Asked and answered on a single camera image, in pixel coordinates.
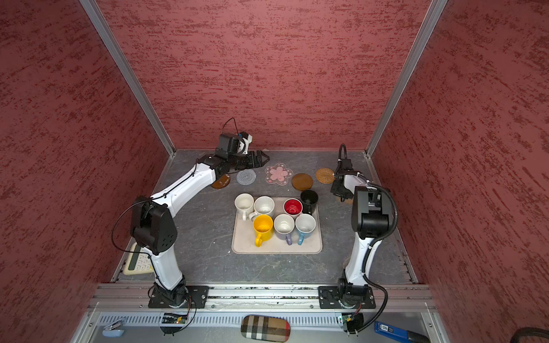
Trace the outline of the dark brown glossy coaster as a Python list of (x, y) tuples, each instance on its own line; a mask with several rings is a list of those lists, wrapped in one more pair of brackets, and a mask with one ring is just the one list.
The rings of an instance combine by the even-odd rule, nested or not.
[(211, 184), (211, 187), (216, 190), (221, 190), (227, 187), (231, 182), (231, 177), (229, 174), (221, 176), (217, 181)]

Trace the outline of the grey woven round coaster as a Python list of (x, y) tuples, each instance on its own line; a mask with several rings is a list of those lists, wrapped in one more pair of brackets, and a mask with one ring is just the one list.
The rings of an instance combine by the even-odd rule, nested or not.
[(246, 169), (237, 173), (236, 179), (237, 183), (242, 186), (251, 185), (255, 182), (257, 174), (254, 170)]

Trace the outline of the black mug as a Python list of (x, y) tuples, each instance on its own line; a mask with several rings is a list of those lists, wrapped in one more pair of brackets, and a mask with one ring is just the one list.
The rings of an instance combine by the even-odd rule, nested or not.
[(312, 215), (317, 208), (319, 196), (313, 190), (305, 190), (300, 194), (300, 201), (303, 204), (302, 213)]

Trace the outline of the brown cork round coaster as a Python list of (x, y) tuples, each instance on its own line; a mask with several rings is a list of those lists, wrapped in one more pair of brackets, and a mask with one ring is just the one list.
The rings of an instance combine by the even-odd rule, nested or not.
[(292, 178), (292, 186), (299, 192), (310, 190), (313, 184), (312, 177), (306, 173), (295, 174)]

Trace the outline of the cream white mug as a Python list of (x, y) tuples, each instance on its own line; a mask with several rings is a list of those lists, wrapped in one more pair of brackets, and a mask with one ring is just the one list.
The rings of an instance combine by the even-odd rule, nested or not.
[(234, 200), (234, 205), (237, 209), (237, 214), (243, 221), (246, 221), (254, 211), (254, 197), (247, 193), (239, 194)]

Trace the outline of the pink flower coaster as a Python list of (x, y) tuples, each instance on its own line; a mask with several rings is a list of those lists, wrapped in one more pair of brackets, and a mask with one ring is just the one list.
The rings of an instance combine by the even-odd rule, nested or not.
[(287, 168), (283, 163), (277, 163), (265, 168), (265, 181), (267, 184), (286, 186), (294, 176), (294, 171)]

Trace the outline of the white speckled mug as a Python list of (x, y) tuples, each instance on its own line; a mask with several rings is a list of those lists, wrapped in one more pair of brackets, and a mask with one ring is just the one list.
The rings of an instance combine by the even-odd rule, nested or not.
[(253, 204), (253, 211), (248, 215), (251, 221), (254, 221), (256, 217), (260, 215), (273, 216), (275, 209), (275, 202), (273, 198), (262, 196), (257, 198)]

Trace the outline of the yellow mug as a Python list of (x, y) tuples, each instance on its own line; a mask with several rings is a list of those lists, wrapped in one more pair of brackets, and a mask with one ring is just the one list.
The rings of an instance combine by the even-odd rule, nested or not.
[(256, 247), (261, 247), (262, 244), (270, 240), (274, 232), (274, 222), (272, 217), (266, 214), (261, 214), (254, 218), (253, 229), (256, 235), (254, 244)]

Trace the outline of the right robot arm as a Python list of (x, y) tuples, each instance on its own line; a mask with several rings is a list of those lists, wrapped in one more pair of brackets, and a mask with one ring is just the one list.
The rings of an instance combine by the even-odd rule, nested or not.
[(397, 227), (395, 201), (389, 191), (358, 171), (337, 171), (332, 193), (341, 200), (353, 200), (351, 227), (355, 241), (350, 261), (338, 281), (339, 302), (345, 308), (374, 304), (370, 270), (381, 242)]

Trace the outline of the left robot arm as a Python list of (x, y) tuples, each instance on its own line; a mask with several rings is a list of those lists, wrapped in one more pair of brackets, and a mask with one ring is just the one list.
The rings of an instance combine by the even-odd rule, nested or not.
[(164, 190), (139, 197), (132, 206), (130, 235), (151, 261), (156, 281), (149, 307), (160, 304), (180, 308), (191, 304), (184, 275), (177, 263), (174, 244), (178, 211), (204, 188), (231, 171), (264, 167), (270, 157), (261, 150), (248, 154), (217, 152), (196, 160), (194, 167)]

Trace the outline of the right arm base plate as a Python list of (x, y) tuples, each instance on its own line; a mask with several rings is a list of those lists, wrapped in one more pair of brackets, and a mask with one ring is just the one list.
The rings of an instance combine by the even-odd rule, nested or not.
[(318, 287), (318, 297), (321, 309), (376, 308), (373, 290), (369, 286), (321, 286)]

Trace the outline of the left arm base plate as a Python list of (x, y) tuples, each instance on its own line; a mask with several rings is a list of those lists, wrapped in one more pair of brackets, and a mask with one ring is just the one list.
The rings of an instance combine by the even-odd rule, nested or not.
[(203, 309), (209, 292), (208, 286), (178, 286), (173, 290), (154, 283), (147, 295), (150, 309)]

